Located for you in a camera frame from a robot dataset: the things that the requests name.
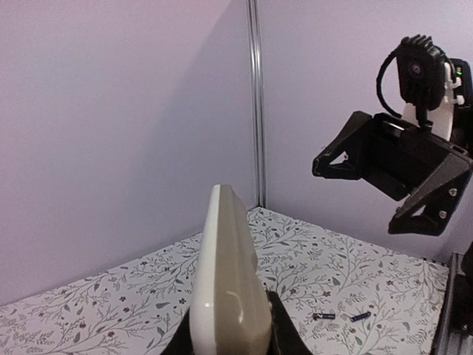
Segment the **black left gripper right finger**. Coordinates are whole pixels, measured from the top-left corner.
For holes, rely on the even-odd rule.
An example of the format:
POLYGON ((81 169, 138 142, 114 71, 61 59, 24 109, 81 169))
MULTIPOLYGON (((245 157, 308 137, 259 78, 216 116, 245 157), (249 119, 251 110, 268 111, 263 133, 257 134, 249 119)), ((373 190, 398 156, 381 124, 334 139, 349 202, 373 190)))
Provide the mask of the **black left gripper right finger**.
POLYGON ((268 291, 271 312, 269 355, 312 355, 299 335, 279 295, 268 291))

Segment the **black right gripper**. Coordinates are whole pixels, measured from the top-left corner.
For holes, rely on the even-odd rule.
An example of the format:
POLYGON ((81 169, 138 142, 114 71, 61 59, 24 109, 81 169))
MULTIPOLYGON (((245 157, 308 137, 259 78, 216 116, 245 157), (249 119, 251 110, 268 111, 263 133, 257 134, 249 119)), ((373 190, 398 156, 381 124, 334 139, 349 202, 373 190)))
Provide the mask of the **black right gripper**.
POLYGON ((313 176, 359 180, 366 151, 370 164, 392 178, 389 186, 401 197, 409 195, 389 222, 388 233, 441 235, 472 177, 469 153, 386 113, 372 117, 355 111, 313 159, 313 176))

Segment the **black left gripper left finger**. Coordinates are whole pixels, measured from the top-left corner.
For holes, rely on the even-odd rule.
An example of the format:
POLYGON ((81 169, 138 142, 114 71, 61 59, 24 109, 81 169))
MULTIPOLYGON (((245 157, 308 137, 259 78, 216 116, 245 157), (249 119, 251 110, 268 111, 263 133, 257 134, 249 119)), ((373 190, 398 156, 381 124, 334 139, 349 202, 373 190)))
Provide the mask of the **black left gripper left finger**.
POLYGON ((189 311, 187 311, 177 327, 168 345, 161 355, 192 355, 194 354, 189 326, 189 311))

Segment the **white remote control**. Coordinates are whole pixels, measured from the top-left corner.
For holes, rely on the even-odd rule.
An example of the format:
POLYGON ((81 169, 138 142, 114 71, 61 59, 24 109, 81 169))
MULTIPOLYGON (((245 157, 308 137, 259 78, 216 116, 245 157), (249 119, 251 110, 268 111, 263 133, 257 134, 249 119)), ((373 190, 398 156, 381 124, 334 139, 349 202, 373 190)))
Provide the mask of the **white remote control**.
POLYGON ((257 272, 244 203, 232 186, 211 190, 189 309, 196 354, 266 354, 272 317, 257 272))

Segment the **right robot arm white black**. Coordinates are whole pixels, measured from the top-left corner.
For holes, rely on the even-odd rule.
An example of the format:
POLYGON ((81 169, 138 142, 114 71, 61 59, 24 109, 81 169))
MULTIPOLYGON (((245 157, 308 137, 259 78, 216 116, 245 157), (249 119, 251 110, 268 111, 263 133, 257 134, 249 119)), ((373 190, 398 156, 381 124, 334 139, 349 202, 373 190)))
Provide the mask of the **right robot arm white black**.
POLYGON ((316 177, 363 179, 402 201, 389 222, 390 234, 441 235, 472 178, 471 72, 465 61, 453 63, 465 102, 449 110, 453 115, 449 138, 385 112, 355 111, 313 160, 316 177))

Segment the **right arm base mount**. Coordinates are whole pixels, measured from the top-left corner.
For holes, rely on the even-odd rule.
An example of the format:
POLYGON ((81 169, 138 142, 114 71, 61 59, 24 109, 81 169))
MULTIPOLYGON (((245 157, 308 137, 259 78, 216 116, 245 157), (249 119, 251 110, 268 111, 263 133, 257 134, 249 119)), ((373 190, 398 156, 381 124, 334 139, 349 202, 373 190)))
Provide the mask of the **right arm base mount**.
POLYGON ((465 254, 452 254, 443 307, 430 353, 472 353, 472 247, 465 254))

